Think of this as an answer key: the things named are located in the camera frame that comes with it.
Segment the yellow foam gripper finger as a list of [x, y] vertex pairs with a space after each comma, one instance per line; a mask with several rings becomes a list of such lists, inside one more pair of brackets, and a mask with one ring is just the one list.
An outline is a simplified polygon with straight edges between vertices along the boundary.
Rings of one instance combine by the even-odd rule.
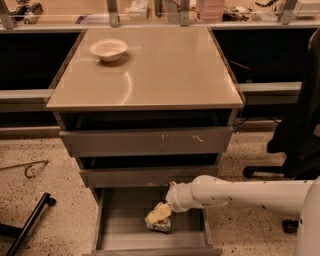
[[167, 203], [158, 203], [156, 207], [146, 216], [145, 222], [147, 224], [154, 224], [171, 215], [171, 208]]

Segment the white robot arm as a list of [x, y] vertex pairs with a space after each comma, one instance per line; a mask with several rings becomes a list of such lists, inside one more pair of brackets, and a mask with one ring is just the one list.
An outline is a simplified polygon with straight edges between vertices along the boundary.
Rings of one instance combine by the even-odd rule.
[[229, 203], [257, 207], [298, 220], [294, 256], [319, 256], [320, 178], [230, 182], [201, 175], [190, 183], [171, 183], [165, 201], [145, 218], [153, 227], [173, 212], [222, 207]]

